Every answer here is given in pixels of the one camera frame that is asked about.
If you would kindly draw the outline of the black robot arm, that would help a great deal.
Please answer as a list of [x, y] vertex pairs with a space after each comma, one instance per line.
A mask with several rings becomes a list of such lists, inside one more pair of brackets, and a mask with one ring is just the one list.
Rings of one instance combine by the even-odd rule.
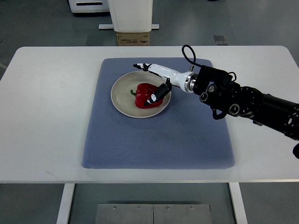
[[199, 96], [200, 102], [210, 106], [215, 120], [226, 115], [248, 118], [254, 124], [267, 126], [285, 136], [299, 139], [299, 105], [264, 94], [256, 88], [240, 86], [236, 74], [188, 60], [200, 68], [191, 78], [187, 89]]

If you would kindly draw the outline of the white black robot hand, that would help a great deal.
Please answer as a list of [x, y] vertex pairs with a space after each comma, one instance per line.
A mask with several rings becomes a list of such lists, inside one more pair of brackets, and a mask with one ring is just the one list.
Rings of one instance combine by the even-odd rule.
[[192, 71], [179, 73], [176, 70], [162, 65], [147, 63], [137, 63], [133, 66], [143, 71], [153, 73], [165, 80], [165, 83], [161, 84], [143, 103], [145, 106], [161, 101], [169, 92], [171, 92], [172, 86], [179, 87], [184, 92], [193, 93], [191, 83], [196, 81], [197, 75]]

